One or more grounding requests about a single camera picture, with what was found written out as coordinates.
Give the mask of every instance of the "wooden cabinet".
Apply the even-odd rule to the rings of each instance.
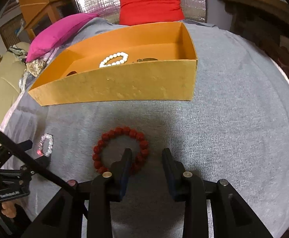
[[[71,0],[19,0],[29,38],[35,38],[33,28],[44,18],[48,17],[51,24],[61,19],[57,7],[68,3],[71,3]]]

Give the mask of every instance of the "gray fabric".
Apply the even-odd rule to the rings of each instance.
[[[67,45],[122,27],[96,18]],[[203,179],[228,179],[279,238],[289,226],[289,85],[252,43],[217,27],[186,27],[199,57],[192,101],[40,107],[26,93],[5,132],[15,142],[33,140],[33,157],[40,136],[52,134],[49,169],[64,180],[81,182],[97,176],[92,147],[103,132],[123,125],[142,131],[151,154],[141,172],[130,178],[123,202],[111,204],[115,237],[181,237],[184,204],[172,201],[161,165],[161,151],[168,147]],[[119,160],[126,147],[138,151],[127,137],[111,141],[103,152],[104,164]],[[20,165],[13,158],[6,167]],[[25,204],[34,219],[59,188],[34,176],[30,189]],[[210,205],[208,211],[211,230]]]

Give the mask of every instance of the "bracelet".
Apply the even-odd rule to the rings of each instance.
[[[97,145],[93,148],[94,167],[100,174],[103,174],[104,172],[108,171],[108,168],[103,166],[100,153],[102,152],[103,148],[106,147],[107,142],[109,142],[110,139],[121,135],[128,135],[129,137],[139,141],[140,152],[136,155],[135,162],[132,163],[131,165],[130,174],[134,175],[145,164],[145,160],[149,155],[148,151],[149,142],[146,141],[144,134],[142,132],[137,132],[134,129],[130,129],[129,127],[123,128],[116,127],[115,130],[110,130],[109,132],[103,133],[102,138],[97,142]]]
[[[112,64],[106,64],[109,62],[109,60],[117,58],[119,56],[122,56],[121,60],[118,60],[117,62],[114,62]],[[106,67],[106,66],[112,66],[112,65],[119,65],[119,64],[123,64],[128,60],[128,54],[124,53],[124,52],[120,52],[117,54],[113,54],[113,55],[109,55],[108,57],[106,57],[101,63],[100,63],[100,68],[102,67]]]
[[[43,153],[42,149],[43,149],[43,143],[44,143],[45,139],[49,140],[49,145],[47,146],[47,152]],[[41,140],[39,142],[37,154],[39,156],[45,155],[48,157],[48,156],[50,156],[50,154],[52,154],[52,148],[53,148],[53,136],[51,134],[45,133],[44,135],[41,136]]]

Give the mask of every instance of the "orange cardboard box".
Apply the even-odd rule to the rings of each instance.
[[[118,52],[129,55],[126,63],[99,68],[104,58]],[[137,62],[143,58],[157,60]],[[37,78],[29,94],[42,106],[192,100],[196,71],[195,48],[183,23],[142,24],[99,34],[68,47]]]

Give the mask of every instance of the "white bead bracelet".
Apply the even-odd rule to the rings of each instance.
[[[47,146],[47,152],[43,153],[43,143],[44,143],[44,140],[45,139],[48,139],[49,140],[49,145]],[[41,137],[41,140],[39,142],[39,147],[38,147],[38,150],[37,150],[37,154],[39,156],[49,156],[51,153],[52,153],[52,148],[53,148],[53,136],[51,134],[47,134],[45,133],[44,135],[42,135]]]
[[[114,62],[112,64],[106,64],[108,63],[109,60],[117,58],[119,56],[122,56],[123,58],[121,60],[118,60],[117,62]],[[119,65],[119,64],[123,64],[128,60],[128,54],[124,53],[124,52],[119,52],[117,54],[113,54],[110,55],[108,57],[106,57],[101,63],[100,63],[100,68],[102,67],[106,67],[106,66],[112,66],[112,65]]]

